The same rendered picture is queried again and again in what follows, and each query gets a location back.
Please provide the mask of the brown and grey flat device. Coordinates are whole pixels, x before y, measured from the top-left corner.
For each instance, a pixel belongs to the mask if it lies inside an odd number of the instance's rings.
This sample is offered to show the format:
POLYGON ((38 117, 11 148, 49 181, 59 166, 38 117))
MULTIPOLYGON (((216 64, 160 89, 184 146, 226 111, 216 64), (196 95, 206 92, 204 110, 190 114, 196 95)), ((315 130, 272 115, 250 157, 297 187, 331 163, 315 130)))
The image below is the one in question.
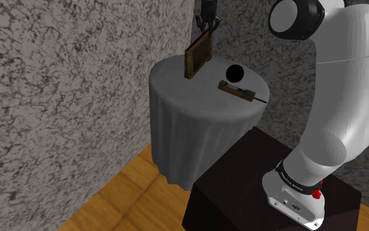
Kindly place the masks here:
POLYGON ((236 87, 234 85, 229 84, 228 82, 224 80, 221 80, 218 83, 218 89, 225 91, 231 95, 237 96, 239 98, 245 99, 249 102, 252 102, 253 100, 258 100, 260 102, 267 104, 267 101, 256 98, 256 93, 254 91, 236 87))

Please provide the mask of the brown framed dark board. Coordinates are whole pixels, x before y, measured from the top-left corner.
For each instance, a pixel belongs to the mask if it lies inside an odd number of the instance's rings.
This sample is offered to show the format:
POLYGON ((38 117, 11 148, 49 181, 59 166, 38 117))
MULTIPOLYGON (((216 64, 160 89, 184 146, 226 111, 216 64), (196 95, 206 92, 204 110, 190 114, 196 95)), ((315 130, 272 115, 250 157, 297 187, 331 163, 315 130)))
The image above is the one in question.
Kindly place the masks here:
POLYGON ((212 35, 206 30, 185 50, 184 77, 192 79, 211 58, 212 35))

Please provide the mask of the black ball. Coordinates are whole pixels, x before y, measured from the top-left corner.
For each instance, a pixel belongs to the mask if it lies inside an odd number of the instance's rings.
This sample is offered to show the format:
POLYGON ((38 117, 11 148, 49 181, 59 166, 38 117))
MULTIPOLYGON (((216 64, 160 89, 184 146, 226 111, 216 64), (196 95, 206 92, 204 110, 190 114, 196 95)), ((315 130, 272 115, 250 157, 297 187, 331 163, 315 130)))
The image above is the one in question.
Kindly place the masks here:
POLYGON ((244 69, 238 64, 230 65, 225 72, 225 76, 229 82, 238 83, 244 77, 244 69))

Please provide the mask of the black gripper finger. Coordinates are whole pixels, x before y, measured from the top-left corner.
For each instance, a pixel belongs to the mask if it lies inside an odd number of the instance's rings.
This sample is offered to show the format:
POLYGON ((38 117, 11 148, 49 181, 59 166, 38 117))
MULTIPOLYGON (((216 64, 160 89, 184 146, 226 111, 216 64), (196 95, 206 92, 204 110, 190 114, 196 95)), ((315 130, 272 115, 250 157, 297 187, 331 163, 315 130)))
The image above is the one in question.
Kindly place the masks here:
POLYGON ((204 33, 205 31, 205 22, 203 21, 202 17, 200 15, 195 16, 197 27, 200 29, 201 33, 204 33))
POLYGON ((220 25, 221 18, 216 15, 210 15, 208 19, 208 28, 210 32, 214 32, 220 25))

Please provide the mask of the round table with grey cloth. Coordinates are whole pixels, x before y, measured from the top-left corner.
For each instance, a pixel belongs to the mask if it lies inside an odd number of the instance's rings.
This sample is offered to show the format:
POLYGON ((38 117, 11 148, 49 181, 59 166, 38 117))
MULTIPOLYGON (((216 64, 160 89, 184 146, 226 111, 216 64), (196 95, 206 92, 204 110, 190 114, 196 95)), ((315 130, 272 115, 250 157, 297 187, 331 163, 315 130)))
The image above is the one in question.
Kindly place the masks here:
POLYGON ((212 57, 192 79, 184 77, 184 56, 166 58, 149 75, 151 154, 169 184, 190 190, 247 131, 257 125, 269 87, 244 67, 236 87, 256 93, 249 102, 218 88, 233 61, 212 57))

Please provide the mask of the dark robot stand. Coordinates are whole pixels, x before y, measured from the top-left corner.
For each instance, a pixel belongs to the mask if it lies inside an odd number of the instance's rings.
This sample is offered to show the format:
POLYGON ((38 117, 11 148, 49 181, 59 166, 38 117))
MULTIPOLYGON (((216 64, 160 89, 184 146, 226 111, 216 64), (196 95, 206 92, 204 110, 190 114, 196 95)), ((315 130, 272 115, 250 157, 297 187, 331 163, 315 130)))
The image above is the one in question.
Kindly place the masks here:
MULTIPOLYGON (((194 182, 185 231, 308 231, 269 205, 262 177, 291 149, 254 127, 194 182)), ((357 231, 362 194, 330 175, 322 185, 325 218, 316 231, 357 231)))

